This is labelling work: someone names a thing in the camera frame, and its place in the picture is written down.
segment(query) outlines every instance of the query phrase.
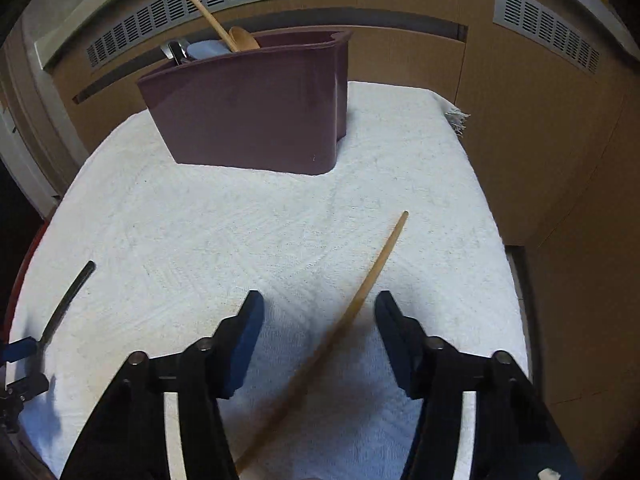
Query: white towel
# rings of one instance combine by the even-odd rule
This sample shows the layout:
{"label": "white towel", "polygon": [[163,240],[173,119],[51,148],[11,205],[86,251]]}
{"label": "white towel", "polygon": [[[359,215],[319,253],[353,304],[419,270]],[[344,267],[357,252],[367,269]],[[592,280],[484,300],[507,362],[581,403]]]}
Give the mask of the white towel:
{"label": "white towel", "polygon": [[[405,209],[404,231],[350,336],[243,477],[400,477],[420,402],[396,386],[375,328],[380,290],[391,290],[428,334],[463,352],[505,349],[526,373],[510,268],[447,123],[452,114],[462,118],[427,90],[350,83],[348,134],[336,167],[320,176],[175,164],[147,111],[116,128],[54,216],[12,328],[13,340],[39,337],[82,266],[96,262],[47,350],[52,387],[21,416],[52,471],[61,473],[130,352],[182,351],[257,289],[266,300],[265,325],[244,387],[220,401],[239,456],[344,311]],[[172,478],[180,479],[175,397],[167,397]],[[468,475],[473,413],[466,403],[457,478]]]}

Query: wooden stick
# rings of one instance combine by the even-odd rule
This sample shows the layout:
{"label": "wooden stick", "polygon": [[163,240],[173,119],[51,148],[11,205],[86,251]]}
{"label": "wooden stick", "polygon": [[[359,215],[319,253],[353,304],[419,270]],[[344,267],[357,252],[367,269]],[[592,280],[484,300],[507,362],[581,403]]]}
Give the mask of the wooden stick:
{"label": "wooden stick", "polygon": [[264,427],[255,435],[245,452],[242,453],[238,460],[236,460],[236,471],[238,474],[244,471],[244,469],[258,454],[260,449],[267,444],[269,437],[277,431],[287,413],[302,403],[310,380],[318,374],[318,371],[327,362],[332,347],[346,335],[351,323],[362,309],[364,301],[367,299],[373,285],[376,283],[380,272],[382,272],[386,260],[391,254],[396,241],[398,241],[398,237],[400,236],[408,216],[409,213],[407,211],[402,213],[396,227],[391,233],[391,236],[387,239],[384,247],[382,247],[382,250],[380,251],[376,261],[373,263],[371,270],[362,282],[362,285],[360,285],[360,288],[351,300],[351,303],[344,311],[344,314],[342,314],[340,320],[335,324],[331,332],[325,336],[324,340],[311,356],[311,359],[309,359],[309,361],[293,375],[289,381],[287,391],[284,393],[282,403],[277,407]]}
{"label": "wooden stick", "polygon": [[200,3],[199,0],[191,0],[191,3],[196,6],[196,8],[200,11],[200,13],[204,16],[204,19],[209,22],[211,27],[216,29],[216,32],[218,33],[220,38],[222,38],[222,41],[226,43],[226,46],[229,47],[229,50],[231,52],[239,52],[240,49],[236,45],[236,42],[233,40],[233,38],[230,35],[226,33],[225,28],[222,25],[220,25],[220,22],[216,18],[213,17],[213,14],[211,14],[205,8],[205,6]]}

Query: screw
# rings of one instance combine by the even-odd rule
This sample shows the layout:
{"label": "screw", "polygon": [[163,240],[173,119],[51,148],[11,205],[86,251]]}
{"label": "screw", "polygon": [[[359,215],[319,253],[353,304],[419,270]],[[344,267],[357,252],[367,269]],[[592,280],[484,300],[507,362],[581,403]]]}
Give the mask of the screw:
{"label": "screw", "polygon": [[427,338],[427,346],[432,350],[442,350],[444,348],[444,339],[436,335]]}
{"label": "screw", "polygon": [[498,359],[498,362],[500,364],[503,364],[503,365],[511,364],[511,356],[509,355],[508,352],[505,352],[504,350],[498,350],[495,353],[495,358]]}
{"label": "screw", "polygon": [[203,337],[196,341],[196,348],[198,350],[209,350],[213,346],[213,338],[212,337]]}
{"label": "screw", "polygon": [[127,359],[127,362],[130,365],[139,365],[145,359],[146,359],[146,354],[138,350],[136,352],[133,352],[133,354],[129,356],[129,359]]}

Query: wooden utensil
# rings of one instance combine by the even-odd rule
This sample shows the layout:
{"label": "wooden utensil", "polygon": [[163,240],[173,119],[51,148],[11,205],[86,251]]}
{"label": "wooden utensil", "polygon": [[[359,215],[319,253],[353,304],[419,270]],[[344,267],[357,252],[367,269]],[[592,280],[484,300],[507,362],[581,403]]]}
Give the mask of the wooden utensil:
{"label": "wooden utensil", "polygon": [[229,35],[236,42],[240,50],[256,50],[260,48],[260,45],[255,41],[251,33],[242,27],[231,27],[229,29]]}
{"label": "wooden utensil", "polygon": [[254,459],[258,454],[260,449],[268,442],[270,436],[276,432],[287,413],[302,403],[309,381],[318,374],[318,370],[326,363],[331,349],[338,340],[345,336],[347,330],[351,326],[351,323],[362,308],[364,301],[367,299],[367,296],[371,292],[373,285],[376,283],[380,272],[385,266],[386,260],[391,254],[396,241],[398,241],[398,237],[402,232],[402,228],[404,227],[404,223],[408,216],[409,213],[407,211],[402,213],[396,227],[387,239],[384,247],[382,247],[376,261],[373,263],[371,270],[365,277],[362,285],[360,285],[360,288],[351,300],[347,309],[344,311],[344,314],[342,314],[338,323],[336,323],[331,332],[325,336],[324,340],[320,343],[306,365],[300,368],[297,373],[293,375],[289,381],[289,385],[284,393],[280,405],[273,412],[273,415],[271,415],[264,427],[255,435],[254,439],[249,444],[249,447],[244,453],[242,453],[238,460],[236,460],[236,471],[238,474],[240,474],[251,463],[252,459]]}
{"label": "wooden utensil", "polygon": [[211,14],[205,8],[205,6],[200,3],[199,0],[191,0],[191,3],[196,6],[196,8],[200,11],[200,13],[204,16],[205,20],[209,22],[209,25],[211,25],[211,27],[213,27],[216,30],[220,38],[222,38],[222,41],[224,41],[226,43],[226,46],[229,47],[229,50],[231,52],[239,52],[240,49],[236,45],[236,42],[233,40],[231,36],[229,36],[226,33],[226,30],[224,29],[224,27],[220,25],[220,22],[218,22],[216,18],[213,17],[213,14]]}

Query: plastic bin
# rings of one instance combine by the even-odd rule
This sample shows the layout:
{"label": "plastic bin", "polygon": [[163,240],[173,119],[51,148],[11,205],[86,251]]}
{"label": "plastic bin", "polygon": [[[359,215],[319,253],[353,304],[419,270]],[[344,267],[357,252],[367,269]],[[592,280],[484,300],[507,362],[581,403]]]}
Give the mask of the plastic bin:
{"label": "plastic bin", "polygon": [[351,32],[255,37],[259,50],[168,62],[139,79],[169,151],[181,164],[330,171],[346,134]]}

